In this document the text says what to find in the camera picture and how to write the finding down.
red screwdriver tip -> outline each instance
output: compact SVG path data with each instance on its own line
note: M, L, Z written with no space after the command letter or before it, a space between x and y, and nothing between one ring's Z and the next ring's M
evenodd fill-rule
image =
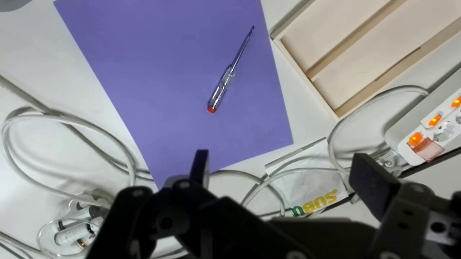
M210 113L215 113L215 112L216 112L216 109L213 109L212 106L208 106L208 110L209 110Z

white table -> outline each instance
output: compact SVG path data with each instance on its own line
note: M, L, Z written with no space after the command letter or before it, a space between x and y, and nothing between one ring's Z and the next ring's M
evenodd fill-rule
M272 30L290 9L300 4L300 0L262 0L262 4L268 28ZM431 84L440 74L461 60L461 51L457 48L460 43L461 37L457 37L437 54L429 55L422 64L418 64L411 73L393 81L393 84ZM336 123L301 77L291 68L275 44L272 44L272 47L294 145L229 166L249 171L255 175L264 173L265 162L320 136L326 136ZM0 12L0 73L17 80L23 89L48 104L72 112L107 127L134 149L141 159L130 132L66 30L52 0L33 0L17 11ZM22 100L0 87L0 120L3 120L12 109L22 104L25 104ZM369 113L363 117L376 117L376 113ZM349 139L373 139L375 135L367 132L369 126L369 120L357 122L356 127L350 129L356 136L350 136ZM373 126L376 130L380 129L382 125L376 122ZM88 146L75 139L62 129L62 126L29 123L27 126L19 125L16 132L16 139L19 139L30 153L36 155L29 158L33 158L33 161L40 158L43 161L40 166L52 168L62 175L72 176L72 179L52 179L33 173L51 185L65 186L69 191L82 191L94 185L102 186L112 194L125 185L125 175L104 163ZM101 136L95 135L94 139L101 142L102 146L111 148L111 143ZM454 189L461 189L458 184L461 178L457 175L457 163L460 162L461 158L454 158L414 178L429 184L441 195L448 197ZM39 227L56 215L61 198L20 179L12 168L6 165L3 156L0 156L0 175L0 230L36 245ZM236 199L239 199L249 186L251 182L235 176L212 181L213 191L218 194L229 194ZM261 209L277 208L275 199L264 194L254 201L254 205ZM362 202L353 205L344 204L340 208L326 212L326 215L352 217L376 224L376 220L370 217Z

white cord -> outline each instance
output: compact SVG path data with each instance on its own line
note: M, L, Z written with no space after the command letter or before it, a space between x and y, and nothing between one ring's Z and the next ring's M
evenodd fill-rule
M141 168L137 168L137 162L133 156L133 153L130 152L130 149L120 140L117 139L114 135L111 135L110 132L107 132L105 129L85 120L85 119L81 119L78 116L74 116L71 113L66 113L66 112L62 112L62 110L56 110L56 109L51 109L49 106L46 106L45 103L42 103L40 100L38 100L36 97L33 97L32 94L29 94L27 91L25 91L23 89L17 87L15 83L12 83L10 80L7 80L6 77L3 77L0 74L0 81L3 80L3 83L0 84L4 84L10 91L13 91L15 94L17 94L19 97L22 97L23 100L29 102L39 113L25 113L26 110L22 109L22 110L15 110L10 113L10 116L7 117L4 126L3 126L3 130L2 130L2 136L3 136L3 142L4 142L4 150L6 150L6 155L7 155L7 161L10 162L10 165L16 169L16 172L25 178L26 181L43 188L43 189L48 189L48 191L52 191L58 195L62 195L62 197L68 197L68 198L74 198L74 199L81 199L81 201L85 201L85 202L91 202L94 204L94 199L87 199L87 198L82 198L82 197L78 197L78 195L74 195L74 194L69 194L69 192L65 192L65 191L61 191L61 189L55 189L49 185L45 185L36 179L33 179L32 176L29 176L16 162L15 159L15 146L12 145L12 139L10 139L10 126L19 120L33 120L33 119L46 119L46 120L53 120L53 122L59 122L59 123L64 123L66 125L68 129L71 129L76 136L79 136L85 143L88 143L100 156L102 156L105 161L108 161L111 165L114 165L115 168L121 169L121 171L125 171L128 172L130 175L130 179L128 179L128 185L133 185L134 184L134 179L136 176L140 176L140 178L147 178L150 179L150 176L146 176L146 175L138 175L137 172L143 172L143 173L147 173L149 171L147 169L141 169ZM282 178L288 173L294 173L294 172L300 172L300 169L307 169L310 172L326 172L326 171L339 171L340 173L344 173L344 172L349 172L347 168L344 168L336 158L336 150L334 150L334 145L333 145L333 139L336 136L336 132L337 129L344 123L344 120L350 119L353 114L357 113L357 110L362 110L365 109L366 106L369 106L370 103L382 99L383 96L386 96L388 93L392 93L392 91L419 91L421 94L427 96L428 94L428 90L424 89L424 87L419 87L419 86L401 86L401 87L393 87L393 89L389 89L389 90L385 90L379 94L376 94L372 100L366 102L363 106L360 106L359 109L356 109L353 113L350 113L349 116L346 116L343 120L340 120L331 130L330 136L329 136L329 156L333 162L333 165L337 168L337 169L331 169L331 168L310 168L310 166L300 166L300 168L293 168L293 169L287 169L287 171L281 171L282 168L285 168L285 165L294 162L294 161L290 161L287 163L284 163L281 168L278 168L274 173L271 175L265 175L262 178L258 178L252 173L248 173L248 172L242 172L242 171L238 171L238 172L232 172L232 171L221 171L218 173L238 173L238 175L242 175L242 176L246 176L252 181L255 181L257 184L254 185L252 189L248 191L246 197L242 199L242 205L248 205L257 194L259 194L264 188L270 188L271 192L280 199L281 202L281 214L285 212L285 199L282 198L282 195L272 186L270 185L271 182L274 182L275 179L278 178ZM88 129L92 129L92 130L97 130L105 136L108 136L115 145L118 145L118 148L124 152L127 161L123 162L120 159L117 159L115 156L107 153L104 149L101 149L98 145L95 145L91 139L88 139L81 130L78 130L76 127L88 127ZM13 241L13 244L16 244L17 247L22 247L25 250L30 250L32 247L27 247L26 244L23 244L22 241ZM164 255L160 255L160 257L176 257L176 255L182 255L183 251L182 250L174 250L172 253L167 253Z
M33 259L27 251L22 250L22 248L19 248L19 247L16 247L16 245L13 245L13 247L17 248L17 250L19 250L23 255L26 255L26 257L23 257L23 255L19 254L17 251L15 251L10 245L7 245L7 244L4 244L4 243L2 243L2 241L0 241L0 247L3 247L6 251L12 253L13 255L16 255L16 257L19 257L19 259L26 259L26 257Z
M383 90L380 93L378 93L373 99L370 99L369 102L363 103L362 106L359 106L355 112L349 113L347 116L344 116L340 122L337 122L334 125L334 127L331 129L330 135L329 135L329 156L330 156L330 161L331 163L340 171L342 176L343 176L343 181L346 184L346 186L350 188L349 185L349 181L346 181L347 175L349 175L349 169L344 168L339 161L337 161L337 156L336 156L336 149L334 149L334 136L337 135L337 130L344 125L346 120L349 120L350 117L355 117L359 110L363 110L366 109L367 106L370 106L372 103L383 99L383 97L388 97L388 94L391 93L402 93L402 91L416 91L419 93L421 96L428 96L428 90L425 87L421 87L421 86L415 86L415 84L405 84L405 86L396 86L396 87L391 87L388 90Z
M58 109L52 109L48 104L45 104L43 102L40 102L39 99L36 99L35 96L32 96L30 93L27 93L26 90L23 90L22 87L19 87L17 84L15 84L12 80L6 79L4 76L0 74L0 84L3 87L6 87L7 90L10 90L13 94L16 94L17 97L23 99L25 102L27 102L30 104L30 107L22 107L17 109L17 114L27 112L27 110L38 110L40 113L52 113L52 114L59 114L59 116L74 116L72 113L64 112L64 110L58 110ZM79 139L82 139L88 146L91 146L101 158L104 158L108 163L111 163L112 166L118 168L123 172L128 172L127 168L128 165L124 163L123 161L117 159L115 156L112 156L111 153L105 152L104 149L101 149L95 142L92 142L89 138L87 138L82 132L79 132L76 127L68 125L66 126L71 132L74 132ZM136 168L137 172L137 178L143 178L143 179L149 179L153 181L149 169L146 168Z
M26 179L27 182L40 186L43 189L48 189L51 192L55 192L61 197L65 198L72 198L72 199L79 199L84 202L89 202L89 204L95 204L95 201L92 198L85 198L81 195L74 195L69 194L66 191L58 189L58 188L52 188L49 185L45 185L39 181L36 181L35 178L32 178L30 175L27 175L27 172L25 172L20 165L16 162L13 153L12 153L12 138L10 138L10 127L12 125L20 122L20 120L52 120L52 122L59 122L59 123L65 123L65 125L72 125L72 126L78 126L78 127L88 127L92 129L95 132L100 132L101 135L105 135L108 139L111 139L127 156L127 165L128 165L128 172L130 172L130 178L128 178L128 185L134 185L134 179L136 179L136 161L133 153L130 152L130 149L121 142L118 140L114 135L111 135L110 132L104 130L102 127L76 117L76 116L56 116L56 114L20 114L20 116L13 116L4 120L3 127L2 127L2 138L3 138L3 145L4 145L4 152L6 152L6 158L7 162L15 168L15 171L17 172L17 175L20 175L23 179Z
M12 244L12 245L15 245L15 247L17 247L17 248L20 248L20 250L29 251L29 253L32 253L32 254L33 254L33 253L45 254L42 250L39 250L39 248L36 248L36 247L32 247L32 245L29 245L29 244L26 244L26 243L23 243L23 241L20 241L20 240L17 240L17 238L6 234L6 232L3 232L3 231L0 231L0 240L4 241L4 243L7 243L7 244Z
M327 171L337 171L334 168L319 168L319 166L298 166L287 171L281 171L278 173L272 173L268 176L264 182L261 182L257 188L249 191L246 197L242 201L242 205L248 205L264 188L267 188L271 182L274 182L278 178L282 178L288 173L300 172L300 169L306 169L308 172L327 172Z

purple sheet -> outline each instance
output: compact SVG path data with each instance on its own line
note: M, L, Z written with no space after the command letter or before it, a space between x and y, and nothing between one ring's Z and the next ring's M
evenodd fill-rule
M91 67L161 186L195 150L210 169L293 143L259 0L58 0ZM206 109L249 27L216 113Z

black cable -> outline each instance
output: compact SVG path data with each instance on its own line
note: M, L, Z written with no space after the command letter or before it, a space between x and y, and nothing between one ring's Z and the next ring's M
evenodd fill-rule
M440 163L440 162L444 162L444 161L447 161L447 159L450 159L450 158L452 158L452 156L457 156L457 155L460 155L460 153L461 153L461 146L458 146L458 148L455 148L455 149L451 149L451 150L448 150L448 152L437 156L437 158L432 159L431 162L424 162L424 163L421 163L421 165L416 165L416 166L412 166L412 168L408 168L408 169L402 171L402 173L399 175L399 178L411 176L411 175L414 175L414 173L416 173L416 172L419 172L419 171L422 171L422 169L427 169L427 168L429 168L429 166L432 166L432 165L437 165L437 163Z
M329 211L329 209L333 209L333 208L336 208L336 207L340 207L342 204L349 202L355 195L356 195L356 192L350 192L350 194L349 194L347 197L344 197L343 199L340 199L340 201L337 201L337 202L334 202L334 204L327 205L327 207L323 209L323 212L326 212L326 211Z

